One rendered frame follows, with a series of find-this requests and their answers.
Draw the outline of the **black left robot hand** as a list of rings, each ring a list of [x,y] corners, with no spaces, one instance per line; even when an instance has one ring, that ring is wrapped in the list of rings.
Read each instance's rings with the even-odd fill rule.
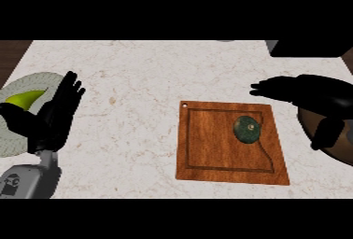
[[[37,114],[25,111],[18,105],[0,104],[0,116],[4,118],[9,130],[28,138],[29,154],[41,150],[56,152],[65,146],[72,116],[84,92],[77,73],[69,71],[51,100],[43,104]]]

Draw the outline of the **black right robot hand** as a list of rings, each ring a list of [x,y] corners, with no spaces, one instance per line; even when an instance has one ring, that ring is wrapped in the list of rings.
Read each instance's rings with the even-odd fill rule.
[[[311,139],[311,148],[332,148],[353,120],[353,84],[317,75],[270,77],[251,85],[249,94],[291,103],[323,116]]]

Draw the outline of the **brown copper pan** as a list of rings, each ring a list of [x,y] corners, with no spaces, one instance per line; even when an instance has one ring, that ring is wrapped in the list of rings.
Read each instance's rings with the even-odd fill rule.
[[[298,121],[308,139],[313,139],[316,128],[323,116],[306,109],[298,109]],[[322,152],[337,161],[353,166],[353,119],[344,121],[344,128],[332,148],[323,148]]]

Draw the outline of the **wooden cutting board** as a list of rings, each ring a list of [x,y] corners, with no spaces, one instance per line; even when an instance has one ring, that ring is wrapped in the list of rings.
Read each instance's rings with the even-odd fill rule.
[[[260,139],[245,144],[233,125],[251,117]],[[176,177],[181,180],[289,184],[272,106],[183,101],[178,106]]]

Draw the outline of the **yellow-green fruit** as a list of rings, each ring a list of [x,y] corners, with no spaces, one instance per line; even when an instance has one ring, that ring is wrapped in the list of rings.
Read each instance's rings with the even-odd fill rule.
[[[44,103],[44,93],[46,90],[23,91],[9,96],[6,103],[19,106],[25,111],[37,109]]]

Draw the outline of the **pale grey round plate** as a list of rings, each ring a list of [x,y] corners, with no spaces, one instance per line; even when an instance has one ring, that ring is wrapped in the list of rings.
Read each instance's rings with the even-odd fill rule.
[[[29,112],[37,114],[43,104],[50,101],[54,95],[62,78],[59,74],[51,72],[34,73],[20,77],[0,90],[0,103],[15,94],[44,91],[29,107]],[[0,116],[0,158],[18,156],[26,152],[28,139],[9,130],[4,118]]]

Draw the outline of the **black appliance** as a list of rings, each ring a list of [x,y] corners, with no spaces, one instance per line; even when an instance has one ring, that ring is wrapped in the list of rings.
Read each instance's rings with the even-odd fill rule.
[[[266,40],[272,57],[277,58],[337,58],[353,48],[344,40]]]

